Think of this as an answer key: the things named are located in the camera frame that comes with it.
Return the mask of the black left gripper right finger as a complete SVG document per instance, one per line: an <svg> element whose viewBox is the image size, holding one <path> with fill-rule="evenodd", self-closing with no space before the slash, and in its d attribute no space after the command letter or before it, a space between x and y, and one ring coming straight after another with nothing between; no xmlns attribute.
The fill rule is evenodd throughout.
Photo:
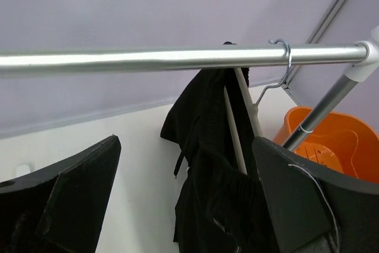
<svg viewBox="0 0 379 253"><path fill-rule="evenodd" d="M378 184L264 137L252 151L281 252L378 252Z"/></svg>

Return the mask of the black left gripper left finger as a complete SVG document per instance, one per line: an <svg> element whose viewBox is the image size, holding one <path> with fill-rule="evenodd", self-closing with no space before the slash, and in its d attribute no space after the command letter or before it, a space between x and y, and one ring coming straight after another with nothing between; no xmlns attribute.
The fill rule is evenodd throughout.
<svg viewBox="0 0 379 253"><path fill-rule="evenodd" d="M1 252L95 252L120 153L112 135L1 182Z"/></svg>

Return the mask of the black shorts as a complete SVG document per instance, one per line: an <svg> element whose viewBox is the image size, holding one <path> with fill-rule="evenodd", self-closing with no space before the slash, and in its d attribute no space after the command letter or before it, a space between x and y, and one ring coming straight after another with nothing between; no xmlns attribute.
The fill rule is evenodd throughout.
<svg viewBox="0 0 379 253"><path fill-rule="evenodd" d="M175 206L181 252L278 252L252 152L254 139L233 69L203 69L169 111L161 133L188 171Z"/></svg>

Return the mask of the white clothes hanger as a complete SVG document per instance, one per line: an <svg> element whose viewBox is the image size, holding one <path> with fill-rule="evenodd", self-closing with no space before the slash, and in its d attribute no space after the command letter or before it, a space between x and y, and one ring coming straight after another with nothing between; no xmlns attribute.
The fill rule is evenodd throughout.
<svg viewBox="0 0 379 253"><path fill-rule="evenodd" d="M249 93L249 88L248 88L248 85L246 83L245 77L243 76L242 69L241 68L234 68L236 79L237 79L237 82L239 84L239 89L241 91L243 103L244 103L245 109L246 109L248 117L249 117L250 125L252 127L254 135L257 135L257 136L263 136L261 125L260 125L260 122L258 120L258 105L261 102L261 100L263 99L267 90L279 88L286 82L286 80L289 77L290 69L292 66L292 54L291 54L291 48L290 48L290 45L288 44L288 42L283 40L283 39L277 39L277 40L270 39L269 43L270 44L278 44L278 43L283 44L284 50L285 50L284 56L287 60L287 67L285 70L285 74L280 79L280 81L278 83L276 83L275 85L267 85L263 89L263 91L261 92L261 94L259 95L259 97L255 103L251 99L251 96ZM235 118L233 115L232 105L230 103L230 98L229 98L229 95L227 93L226 88L224 88L224 99L225 99L226 114L227 114L229 129L230 129L231 136L232 136L232 142L233 142L233 147L235 150L238 169L240 172L247 175L248 172L246 169L245 159L243 156L242 145L240 143L239 134L237 131L237 125L236 125Z"/></svg>

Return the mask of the orange plastic basket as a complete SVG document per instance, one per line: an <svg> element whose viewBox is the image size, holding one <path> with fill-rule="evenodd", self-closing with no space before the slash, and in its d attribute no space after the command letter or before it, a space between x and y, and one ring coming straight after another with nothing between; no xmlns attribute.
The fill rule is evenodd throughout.
<svg viewBox="0 0 379 253"><path fill-rule="evenodd" d="M378 135L354 116L328 114L294 153L345 175L378 183Z"/></svg>

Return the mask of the white metal clothes rack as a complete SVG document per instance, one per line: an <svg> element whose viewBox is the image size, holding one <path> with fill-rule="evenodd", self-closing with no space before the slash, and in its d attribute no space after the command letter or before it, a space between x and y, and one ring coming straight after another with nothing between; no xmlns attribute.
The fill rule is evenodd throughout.
<svg viewBox="0 0 379 253"><path fill-rule="evenodd" d="M228 45L213 49L147 50L121 53L1 55L1 75L53 73L175 71L200 68L242 68L348 63L343 75L331 87L284 142L294 150L316 126L360 82L378 68L378 28L367 41L348 45L293 46L284 40L270 40L264 47Z"/></svg>

